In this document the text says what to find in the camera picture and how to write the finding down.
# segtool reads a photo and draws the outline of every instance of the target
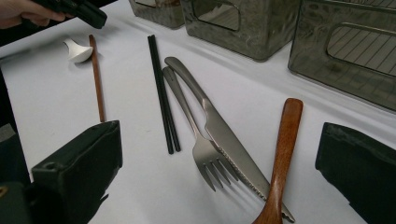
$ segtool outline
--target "plastic container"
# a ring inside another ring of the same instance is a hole
[[[396,1],[303,0],[289,69],[396,111]]]
[[[184,24],[179,0],[129,0],[136,17],[156,22],[171,29]]]
[[[266,61],[292,40],[298,0],[180,0],[187,33]]]

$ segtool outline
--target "wooden spoon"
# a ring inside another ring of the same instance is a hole
[[[274,168],[267,202],[253,224],[282,223],[282,194],[303,113],[303,102],[289,98],[283,107],[276,143]]]

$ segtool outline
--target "steak knife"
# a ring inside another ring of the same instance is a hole
[[[206,113],[206,131],[218,146],[221,154],[231,163],[242,182],[266,200],[270,189],[268,180],[262,174],[254,160],[251,159],[231,128],[212,105],[190,71],[175,57],[165,58],[165,63],[178,73],[200,102],[201,107]],[[295,221],[284,204],[282,204],[282,215],[291,223]]]

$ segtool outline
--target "fork tine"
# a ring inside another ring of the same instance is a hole
[[[219,171],[219,173],[224,177],[224,179],[227,180],[228,184],[231,184],[230,180],[228,179],[227,175],[225,174],[225,170],[224,170],[223,166],[219,162],[219,158],[217,158],[213,162],[213,166],[215,166],[216,169]]]
[[[219,157],[218,158],[219,162],[221,163],[221,165],[224,166],[224,168],[228,171],[228,173],[230,175],[233,176],[233,178],[238,181],[238,175],[236,174],[235,170],[233,169],[233,167],[231,166],[230,162],[227,161],[227,159],[225,159],[225,157]]]
[[[197,167],[198,167],[199,172],[201,173],[201,176],[206,181],[207,185],[209,185],[210,188],[212,188],[214,191],[216,191],[215,186],[212,183],[212,180],[210,180],[209,174],[206,172],[206,165],[198,164],[198,162],[197,162]]]
[[[223,186],[221,184],[221,181],[220,181],[220,179],[218,177],[218,174],[216,174],[215,165],[213,164],[213,161],[211,161],[209,164],[207,164],[206,168],[210,171],[210,173],[213,175],[213,177],[215,177],[215,179],[219,182],[219,184],[223,188]]]

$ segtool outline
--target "fork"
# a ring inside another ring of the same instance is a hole
[[[186,115],[192,127],[192,130],[194,131],[196,141],[194,148],[192,149],[192,156],[194,157],[198,170],[201,173],[204,180],[206,181],[206,183],[209,185],[210,188],[216,191],[215,186],[213,185],[209,177],[208,174],[209,171],[210,174],[212,174],[212,176],[219,182],[219,184],[223,188],[223,185],[221,184],[221,181],[217,175],[216,172],[217,170],[228,182],[228,184],[231,184],[230,180],[228,179],[225,173],[224,168],[235,180],[238,180],[235,170],[233,169],[231,164],[227,161],[227,159],[218,151],[218,147],[216,146],[215,142],[213,140],[204,138],[202,133],[200,132],[195,122],[195,119],[192,116],[187,100],[184,97],[183,91],[180,88],[180,85],[177,81],[175,72],[170,67],[167,66],[163,69],[163,76],[168,82],[172,92],[176,96],[181,108],[184,111],[184,114]]]

